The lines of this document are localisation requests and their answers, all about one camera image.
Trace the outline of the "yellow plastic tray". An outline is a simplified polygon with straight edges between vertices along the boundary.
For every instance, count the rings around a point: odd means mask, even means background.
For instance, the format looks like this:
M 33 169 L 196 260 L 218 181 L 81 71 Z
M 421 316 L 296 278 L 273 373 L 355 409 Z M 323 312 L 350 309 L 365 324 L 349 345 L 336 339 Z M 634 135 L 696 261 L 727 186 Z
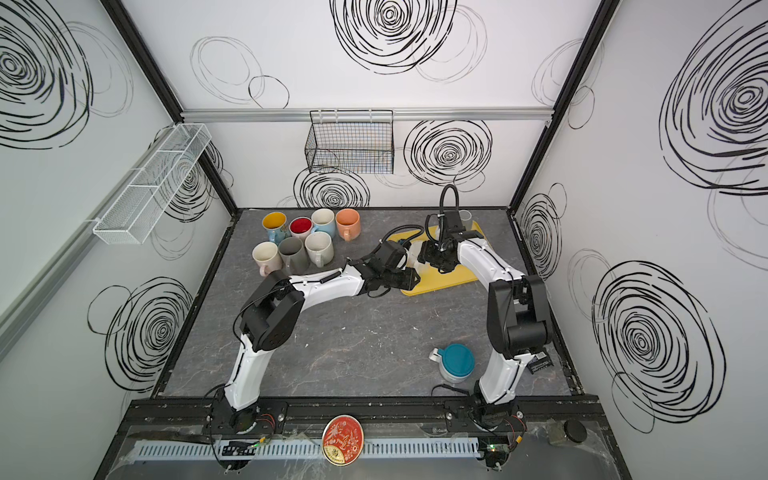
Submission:
M 401 243 L 403 240 L 411 238 L 410 245 L 413 242 L 423 243 L 427 239 L 427 235 L 422 229 L 423 226 L 403 226 L 397 231 L 387 234 L 385 239 Z M 409 268 L 406 266 L 406 262 L 407 256 L 405 262 L 402 263 L 402 267 Z M 406 289 L 403 282 L 395 284 L 393 289 L 399 290 L 406 296 L 416 296 L 477 281 L 477 277 L 465 266 L 457 265 L 451 273 L 439 273 L 437 269 L 429 265 L 426 266 L 427 269 L 422 277 L 414 270 L 419 276 L 419 282 L 411 289 Z

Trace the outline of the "peach mug cream base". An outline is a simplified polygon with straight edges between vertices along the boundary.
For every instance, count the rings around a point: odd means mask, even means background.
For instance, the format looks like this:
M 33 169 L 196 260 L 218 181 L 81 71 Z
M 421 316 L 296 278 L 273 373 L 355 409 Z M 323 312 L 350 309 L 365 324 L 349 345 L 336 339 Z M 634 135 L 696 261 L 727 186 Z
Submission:
M 357 210 L 345 208 L 336 213 L 338 235 L 346 242 L 357 239 L 361 234 L 361 217 Z

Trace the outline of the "light blue mug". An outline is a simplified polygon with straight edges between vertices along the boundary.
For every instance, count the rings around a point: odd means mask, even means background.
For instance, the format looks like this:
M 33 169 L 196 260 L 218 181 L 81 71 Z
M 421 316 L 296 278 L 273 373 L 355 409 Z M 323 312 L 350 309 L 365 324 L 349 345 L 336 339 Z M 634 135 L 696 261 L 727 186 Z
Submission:
M 312 233 L 325 232 L 331 238 L 337 235 L 335 213 L 331 209 L 321 208 L 315 210 L 311 215 L 311 221 L 313 223 Z

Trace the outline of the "large grey mug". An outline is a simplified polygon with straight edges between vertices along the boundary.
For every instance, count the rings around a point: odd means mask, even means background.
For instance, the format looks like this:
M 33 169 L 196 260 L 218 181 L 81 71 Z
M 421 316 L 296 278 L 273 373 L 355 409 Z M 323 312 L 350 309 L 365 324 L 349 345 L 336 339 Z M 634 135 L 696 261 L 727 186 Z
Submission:
M 309 258 L 304 242 L 297 237 L 289 237 L 280 242 L 278 251 L 284 268 L 290 275 L 302 275 L 309 268 Z

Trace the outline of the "cream mug red inside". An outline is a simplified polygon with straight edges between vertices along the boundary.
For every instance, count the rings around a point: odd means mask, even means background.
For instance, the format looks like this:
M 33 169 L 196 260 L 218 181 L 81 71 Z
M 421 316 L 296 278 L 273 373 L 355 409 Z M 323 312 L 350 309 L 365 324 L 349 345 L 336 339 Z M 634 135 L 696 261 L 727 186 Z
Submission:
M 289 232 L 293 237 L 304 241 L 314 229 L 313 221 L 308 217 L 298 217 L 289 224 Z

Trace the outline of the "blue patterned mug yellow inside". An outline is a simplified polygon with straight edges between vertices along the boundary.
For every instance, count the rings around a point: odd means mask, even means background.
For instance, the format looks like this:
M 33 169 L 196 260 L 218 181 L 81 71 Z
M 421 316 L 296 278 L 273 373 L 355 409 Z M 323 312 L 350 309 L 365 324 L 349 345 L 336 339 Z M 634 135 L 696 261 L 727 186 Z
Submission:
M 262 220 L 262 227 L 267 232 L 268 240 L 276 245 L 290 236 L 288 219 L 283 212 L 276 211 L 267 214 Z

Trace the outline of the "pink mug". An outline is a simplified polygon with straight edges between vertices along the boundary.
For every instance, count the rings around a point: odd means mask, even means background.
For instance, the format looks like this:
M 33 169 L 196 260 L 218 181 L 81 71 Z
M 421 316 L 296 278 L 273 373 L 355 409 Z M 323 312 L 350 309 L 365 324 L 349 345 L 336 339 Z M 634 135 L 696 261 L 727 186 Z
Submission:
M 256 262 L 262 277 L 267 277 L 269 274 L 283 268 L 278 245 L 271 241 L 261 242 L 256 245 L 252 250 L 252 258 Z

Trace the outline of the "white mug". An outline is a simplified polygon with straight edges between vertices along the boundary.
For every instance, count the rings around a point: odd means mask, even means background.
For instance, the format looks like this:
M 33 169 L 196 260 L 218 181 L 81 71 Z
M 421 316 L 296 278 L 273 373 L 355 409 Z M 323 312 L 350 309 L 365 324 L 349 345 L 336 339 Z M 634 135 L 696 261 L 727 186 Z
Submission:
M 427 266 L 418 260 L 419 254 L 422 250 L 422 242 L 413 242 L 407 252 L 406 266 L 413 268 L 416 273 L 422 277 L 427 269 Z

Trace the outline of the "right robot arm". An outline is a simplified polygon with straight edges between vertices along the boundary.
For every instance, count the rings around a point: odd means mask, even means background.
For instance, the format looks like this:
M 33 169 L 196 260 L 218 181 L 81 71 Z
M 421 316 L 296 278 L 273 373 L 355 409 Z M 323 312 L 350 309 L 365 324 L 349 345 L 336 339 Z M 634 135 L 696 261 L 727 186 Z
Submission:
M 456 211 L 437 213 L 437 236 L 425 221 L 427 240 L 418 261 L 441 274 L 462 266 L 487 291 L 486 331 L 492 354 L 477 381 L 476 394 L 486 405 L 504 404 L 516 388 L 535 351 L 551 341 L 551 311 L 543 280 L 514 268 L 477 231 L 464 228 Z

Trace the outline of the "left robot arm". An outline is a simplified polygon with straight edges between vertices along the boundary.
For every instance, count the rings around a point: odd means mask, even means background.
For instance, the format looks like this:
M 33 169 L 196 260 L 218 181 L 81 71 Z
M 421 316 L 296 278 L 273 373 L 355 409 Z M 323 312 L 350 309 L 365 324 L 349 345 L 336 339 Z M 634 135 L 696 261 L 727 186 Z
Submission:
M 342 268 L 311 275 L 270 273 L 241 308 L 240 347 L 223 398 L 234 412 L 257 402 L 273 352 L 293 335 L 300 315 L 320 304 L 379 289 L 411 289 L 420 277 L 407 265 L 410 240 L 381 240 L 374 250 Z

